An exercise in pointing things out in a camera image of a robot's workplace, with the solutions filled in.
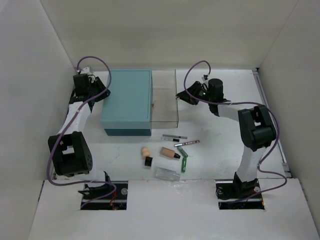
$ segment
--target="teal box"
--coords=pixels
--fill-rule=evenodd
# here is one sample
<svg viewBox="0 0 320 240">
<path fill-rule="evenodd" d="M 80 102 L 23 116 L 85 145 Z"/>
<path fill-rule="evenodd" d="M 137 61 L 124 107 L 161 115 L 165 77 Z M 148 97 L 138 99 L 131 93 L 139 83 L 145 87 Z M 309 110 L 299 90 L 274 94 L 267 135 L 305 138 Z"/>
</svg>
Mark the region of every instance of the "teal box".
<svg viewBox="0 0 320 240">
<path fill-rule="evenodd" d="M 100 122 L 109 136 L 151 136 L 152 70 L 111 70 Z"/>
</svg>

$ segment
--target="clear plastic vial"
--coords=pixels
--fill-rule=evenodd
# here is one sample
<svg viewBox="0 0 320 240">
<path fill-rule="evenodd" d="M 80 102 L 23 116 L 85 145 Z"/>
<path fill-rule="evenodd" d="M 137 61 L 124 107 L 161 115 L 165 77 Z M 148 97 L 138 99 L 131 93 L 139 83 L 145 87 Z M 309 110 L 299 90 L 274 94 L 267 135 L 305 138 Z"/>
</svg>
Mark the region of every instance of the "clear plastic vial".
<svg viewBox="0 0 320 240">
<path fill-rule="evenodd" d="M 167 180 L 167 181 L 179 181 L 180 180 L 180 174 L 177 173 L 176 171 L 172 171 L 169 169 L 165 169 L 162 167 L 158 167 L 155 170 L 155 177 L 157 179 L 161 179 L 161 180 Z"/>
</svg>

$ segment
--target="silver pen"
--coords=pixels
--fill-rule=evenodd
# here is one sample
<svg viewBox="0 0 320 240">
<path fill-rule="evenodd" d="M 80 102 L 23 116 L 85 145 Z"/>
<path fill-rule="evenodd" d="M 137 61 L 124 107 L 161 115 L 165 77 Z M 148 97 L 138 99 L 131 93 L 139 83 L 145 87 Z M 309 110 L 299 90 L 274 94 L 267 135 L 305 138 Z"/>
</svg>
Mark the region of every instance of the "silver pen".
<svg viewBox="0 0 320 240">
<path fill-rule="evenodd" d="M 163 134 L 162 137 L 173 138 L 173 139 L 188 139 L 187 136 L 175 136 L 175 135 L 167 135 L 167 134 Z"/>
<path fill-rule="evenodd" d="M 171 142 L 177 142 L 177 143 L 179 143 L 179 142 L 180 142 L 180 140 L 179 140 L 179 139 L 177 139 L 177 138 L 162 137 L 161 139 L 162 139 L 162 140 L 171 141 Z"/>
</svg>

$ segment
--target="green clip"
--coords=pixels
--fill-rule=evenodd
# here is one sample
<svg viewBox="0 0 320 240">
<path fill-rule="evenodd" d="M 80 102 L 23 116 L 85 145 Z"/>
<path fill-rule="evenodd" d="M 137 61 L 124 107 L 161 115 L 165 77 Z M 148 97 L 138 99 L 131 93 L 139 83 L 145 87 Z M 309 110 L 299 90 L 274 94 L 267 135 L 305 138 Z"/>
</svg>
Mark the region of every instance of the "green clip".
<svg viewBox="0 0 320 240">
<path fill-rule="evenodd" d="M 182 172 L 182 173 L 185 173 L 185 172 L 186 172 L 186 166 L 187 166 L 187 158 L 184 157 L 184 158 L 182 159 L 182 165 L 181 165 L 181 172 Z"/>
<path fill-rule="evenodd" d="M 181 155 L 182 155 L 184 158 L 187 158 L 187 157 L 188 157 L 188 154 L 185 152 L 185 150 L 182 149 L 181 146 L 178 146 L 178 150 L 180 151 Z"/>
</svg>

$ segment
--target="white enclosure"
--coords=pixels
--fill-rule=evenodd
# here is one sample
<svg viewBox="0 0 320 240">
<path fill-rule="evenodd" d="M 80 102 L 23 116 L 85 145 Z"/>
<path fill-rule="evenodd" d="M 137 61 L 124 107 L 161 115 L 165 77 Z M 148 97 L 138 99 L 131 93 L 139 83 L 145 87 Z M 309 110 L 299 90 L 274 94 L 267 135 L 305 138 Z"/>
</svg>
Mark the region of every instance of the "white enclosure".
<svg viewBox="0 0 320 240">
<path fill-rule="evenodd" d="M 112 68 L 188 68 L 202 59 L 214 68 L 259 68 L 319 229 L 319 42 L 319 0 L 0 0 L 1 239 L 28 239 L 48 136 L 62 126 L 74 67 L 87 55 Z M 288 188 L 299 186 L 291 180 Z M 292 193 L 303 205 L 302 193 Z"/>
</svg>

